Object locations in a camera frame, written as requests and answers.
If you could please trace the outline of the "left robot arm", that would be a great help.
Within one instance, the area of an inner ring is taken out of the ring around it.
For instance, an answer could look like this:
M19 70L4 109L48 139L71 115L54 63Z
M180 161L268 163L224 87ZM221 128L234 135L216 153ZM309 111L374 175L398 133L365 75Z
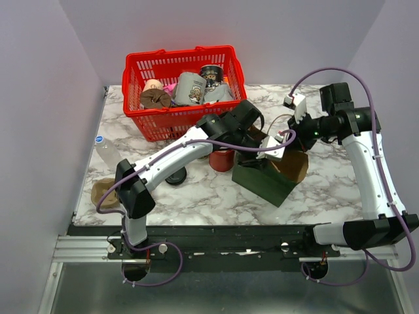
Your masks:
M264 124L261 111L243 100L231 111L204 115L182 137L154 155L134 164L127 159L117 164L116 193L126 211L122 250L130 258L139 258L145 250L147 215L156 205L151 192L187 164L220 148L256 157L261 142L249 129L257 119Z

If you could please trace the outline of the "brown paper bag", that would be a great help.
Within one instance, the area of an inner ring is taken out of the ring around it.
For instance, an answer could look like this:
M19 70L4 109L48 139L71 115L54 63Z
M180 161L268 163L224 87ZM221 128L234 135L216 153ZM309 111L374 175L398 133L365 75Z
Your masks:
M285 150L279 162L271 161L264 171L237 166L237 153L232 168L232 181L279 207L308 171L308 155L297 150Z

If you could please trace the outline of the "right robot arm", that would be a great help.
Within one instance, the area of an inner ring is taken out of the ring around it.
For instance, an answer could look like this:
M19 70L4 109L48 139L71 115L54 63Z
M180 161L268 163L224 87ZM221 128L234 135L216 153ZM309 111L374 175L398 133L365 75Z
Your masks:
M325 115L313 118L300 93L286 96L284 106L293 109L288 126L296 133L291 147L306 152L317 140L336 139L346 151L361 196L362 218L342 223L318 224L301 240L302 251L316 256L325 245L355 251L394 245L418 227L418 216L406 212L384 158L378 117L370 107L355 107L348 85L330 84L320 89Z

